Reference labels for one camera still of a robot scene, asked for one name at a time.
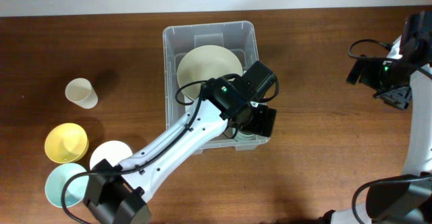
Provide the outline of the grey plastic cup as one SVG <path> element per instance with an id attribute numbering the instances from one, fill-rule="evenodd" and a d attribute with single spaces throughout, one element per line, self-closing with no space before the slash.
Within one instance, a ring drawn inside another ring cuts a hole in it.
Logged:
<path id="1" fill-rule="evenodd" d="M 245 141 L 255 141 L 256 138 L 257 137 L 255 134 L 249 134 L 246 132 L 238 131 L 234 137 L 234 140 L 238 142 L 245 142 Z"/>

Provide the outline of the cream plate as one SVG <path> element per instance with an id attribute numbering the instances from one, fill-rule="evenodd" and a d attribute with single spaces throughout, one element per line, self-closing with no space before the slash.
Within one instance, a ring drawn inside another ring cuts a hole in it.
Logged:
<path id="1" fill-rule="evenodd" d="M 233 52 L 217 45 L 205 45 L 191 50 L 182 58 L 177 69 L 180 87 L 227 74 L 241 76 L 242 64 Z"/>

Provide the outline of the cream plastic cup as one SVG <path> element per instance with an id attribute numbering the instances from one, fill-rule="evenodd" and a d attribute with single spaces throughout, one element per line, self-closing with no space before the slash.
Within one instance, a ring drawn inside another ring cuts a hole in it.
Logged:
<path id="1" fill-rule="evenodd" d="M 98 96 L 89 80 L 76 78 L 65 87 L 67 100 L 83 109 L 92 109 L 98 103 Z"/>

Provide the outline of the yellow small bowl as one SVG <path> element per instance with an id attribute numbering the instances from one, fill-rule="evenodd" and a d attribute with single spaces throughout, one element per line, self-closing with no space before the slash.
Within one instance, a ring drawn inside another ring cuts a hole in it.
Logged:
<path id="1" fill-rule="evenodd" d="M 88 136 L 82 126 L 63 123 L 48 133 L 44 150 L 50 160 L 64 164 L 79 161 L 87 153 L 88 147 Z"/>

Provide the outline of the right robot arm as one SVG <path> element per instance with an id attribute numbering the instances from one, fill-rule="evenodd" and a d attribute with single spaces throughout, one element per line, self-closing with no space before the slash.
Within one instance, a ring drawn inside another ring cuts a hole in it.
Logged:
<path id="1" fill-rule="evenodd" d="M 346 210 L 331 210 L 320 223 L 431 222 L 431 12 L 408 16 L 401 35 L 380 43 L 386 56 L 357 55 L 347 83 L 372 88 L 374 99 L 410 110 L 407 151 L 401 173 L 367 182 Z"/>

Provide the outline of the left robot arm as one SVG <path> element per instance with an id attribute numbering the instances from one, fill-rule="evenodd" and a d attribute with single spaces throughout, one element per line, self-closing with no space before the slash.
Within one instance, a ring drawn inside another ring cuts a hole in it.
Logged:
<path id="1" fill-rule="evenodd" d="M 270 137 L 276 110 L 265 93 L 277 76 L 260 61 L 244 75 L 201 80 L 198 98 L 168 130 L 140 152 L 90 171 L 84 205 L 99 223 L 149 223 L 147 206 L 160 185 L 192 153 L 227 128 L 236 134 Z"/>

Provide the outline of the clear plastic storage bin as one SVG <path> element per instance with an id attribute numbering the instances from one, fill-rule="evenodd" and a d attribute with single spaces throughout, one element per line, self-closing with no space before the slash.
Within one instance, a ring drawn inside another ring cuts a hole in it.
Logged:
<path id="1" fill-rule="evenodd" d="M 230 50 L 239 59 L 244 71 L 259 60 L 254 26 L 249 21 L 169 26 L 164 29 L 166 128 L 170 128 L 188 110 L 187 106 L 175 100 L 179 88 L 178 66 L 188 52 L 204 45 L 217 45 Z"/>

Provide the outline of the mint green small bowl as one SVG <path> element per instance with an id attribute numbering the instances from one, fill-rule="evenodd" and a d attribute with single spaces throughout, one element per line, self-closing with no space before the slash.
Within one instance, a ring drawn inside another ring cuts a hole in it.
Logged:
<path id="1" fill-rule="evenodd" d="M 48 176 L 45 184 L 45 195 L 48 201 L 61 208 L 61 193 L 68 179 L 78 173 L 85 172 L 83 166 L 76 163 L 66 163 L 56 167 Z M 89 176 L 75 179 L 67 188 L 65 203 L 67 207 L 74 206 L 84 198 Z"/>

